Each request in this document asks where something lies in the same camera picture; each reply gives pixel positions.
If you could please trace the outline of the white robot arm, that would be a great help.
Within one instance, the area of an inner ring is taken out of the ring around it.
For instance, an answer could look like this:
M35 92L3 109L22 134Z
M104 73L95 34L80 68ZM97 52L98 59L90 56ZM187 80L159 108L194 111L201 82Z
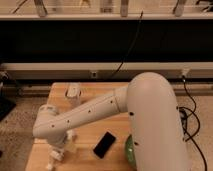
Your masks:
M60 146L68 130L124 112L130 118L137 171L191 171L174 90L158 73L141 73L62 114L41 106L33 136Z

